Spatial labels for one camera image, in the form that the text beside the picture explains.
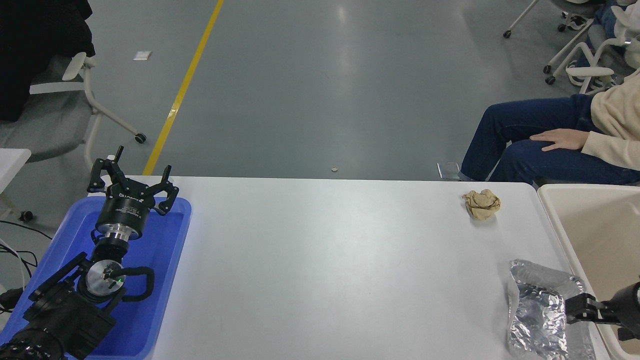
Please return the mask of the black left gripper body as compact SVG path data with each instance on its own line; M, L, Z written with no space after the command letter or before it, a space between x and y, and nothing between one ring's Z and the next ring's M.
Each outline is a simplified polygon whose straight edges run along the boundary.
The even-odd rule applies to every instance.
M153 207L153 196L144 183L113 183L107 188L105 203L95 228L106 234L121 225L130 228L133 236L143 235Z

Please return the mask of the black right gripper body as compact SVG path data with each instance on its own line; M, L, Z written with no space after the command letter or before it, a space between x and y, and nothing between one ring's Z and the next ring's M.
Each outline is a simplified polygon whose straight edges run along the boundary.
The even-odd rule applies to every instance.
M619 328L617 337L619 341L640 339L640 283L636 282L624 289L617 291L614 296L606 301Z

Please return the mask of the person's hand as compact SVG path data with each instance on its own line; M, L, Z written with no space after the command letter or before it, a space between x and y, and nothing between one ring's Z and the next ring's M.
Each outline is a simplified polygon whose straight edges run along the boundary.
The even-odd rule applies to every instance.
M529 137L530 141L548 142L541 148L542 152L554 150L570 150L581 152L590 135L589 131L576 129L553 129Z

